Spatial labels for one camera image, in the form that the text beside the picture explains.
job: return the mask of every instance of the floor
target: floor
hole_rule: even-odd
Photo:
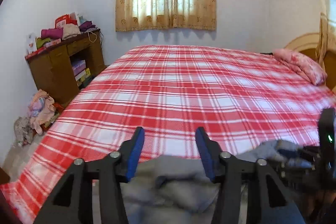
[[[16,144],[12,145],[2,166],[2,169],[10,176],[11,181],[17,180],[43,137],[44,135],[37,134],[30,145],[27,144],[23,147]]]

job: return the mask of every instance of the desk drawer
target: desk drawer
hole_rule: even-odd
[[[79,51],[89,47],[90,43],[91,41],[89,40],[89,38],[85,38],[82,40],[72,42],[71,44],[67,46],[69,56],[72,56],[78,53]]]

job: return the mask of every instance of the red and white plaid fabric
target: red and white plaid fabric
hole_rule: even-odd
[[[316,122],[336,105],[273,56],[193,46],[136,47],[83,90],[48,131],[18,181],[1,185],[23,223],[76,158],[103,158],[145,129],[141,161],[161,154],[196,159],[194,133],[203,126],[224,151],[261,142],[318,144]]]

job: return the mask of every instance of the wooden headboard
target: wooden headboard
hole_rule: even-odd
[[[316,47],[319,43],[319,33],[306,33],[289,42],[285,48],[301,52],[316,60]],[[328,74],[326,86],[336,91],[336,52],[327,51],[324,57],[325,72]]]

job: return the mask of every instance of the screw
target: screw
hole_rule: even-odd
[[[120,153],[118,151],[113,151],[113,152],[110,153],[110,157],[114,158],[114,159],[119,158]]]
[[[83,159],[75,159],[75,160],[73,161],[73,163],[74,163],[75,165],[81,165],[81,164],[83,163]]]
[[[257,163],[258,163],[259,165],[261,165],[261,166],[265,166],[265,165],[267,165],[267,161],[264,160],[264,159],[258,159],[258,160],[257,160]]]
[[[229,152],[221,152],[220,157],[222,159],[228,159],[231,157],[231,154]]]

